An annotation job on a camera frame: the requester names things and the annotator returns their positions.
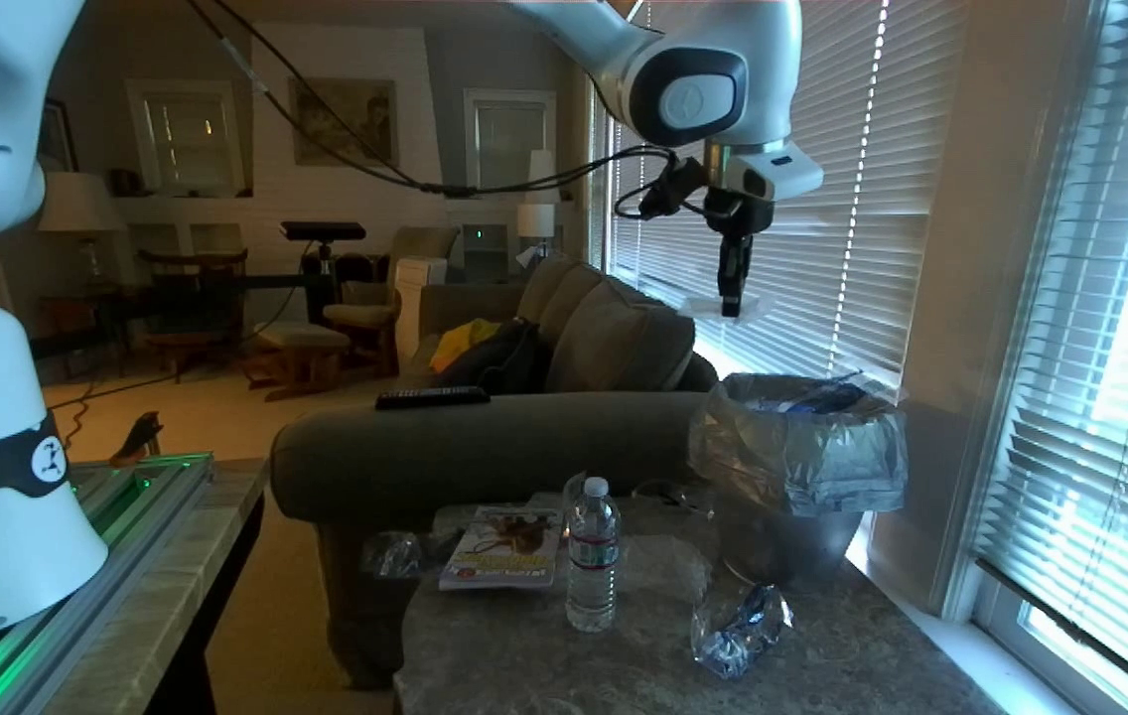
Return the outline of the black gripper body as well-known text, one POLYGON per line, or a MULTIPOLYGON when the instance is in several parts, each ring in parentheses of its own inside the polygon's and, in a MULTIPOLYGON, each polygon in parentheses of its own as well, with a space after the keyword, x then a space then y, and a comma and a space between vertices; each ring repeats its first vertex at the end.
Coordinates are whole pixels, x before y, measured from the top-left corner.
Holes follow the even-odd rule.
POLYGON ((738 281, 752 267, 752 241, 775 217, 771 199, 738 193, 738 189, 708 189, 708 228, 720 233, 720 277, 738 281))

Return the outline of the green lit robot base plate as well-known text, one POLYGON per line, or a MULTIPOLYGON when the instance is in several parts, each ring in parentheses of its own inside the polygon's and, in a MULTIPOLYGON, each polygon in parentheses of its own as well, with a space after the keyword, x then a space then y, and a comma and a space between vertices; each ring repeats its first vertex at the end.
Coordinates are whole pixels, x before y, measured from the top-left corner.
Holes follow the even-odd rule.
POLYGON ((166 524, 206 487, 211 458, 78 466, 46 498, 0 487, 0 715, 43 702, 166 524))

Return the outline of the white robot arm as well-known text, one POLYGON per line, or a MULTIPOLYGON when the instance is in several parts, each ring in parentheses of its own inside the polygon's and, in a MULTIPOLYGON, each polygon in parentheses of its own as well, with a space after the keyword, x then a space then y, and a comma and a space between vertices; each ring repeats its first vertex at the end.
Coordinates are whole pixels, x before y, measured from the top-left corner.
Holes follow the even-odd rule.
MULTIPOLYGON (((795 144, 803 0, 685 0, 647 29, 606 0, 499 0, 598 89, 611 120, 654 146, 730 156, 720 189, 763 179, 795 199, 822 181, 795 144)), ((43 205, 39 131, 52 66, 84 0, 0 0, 0 233, 43 205)), ((107 563, 39 399, 25 326, 0 309, 0 632, 78 593, 107 563)))

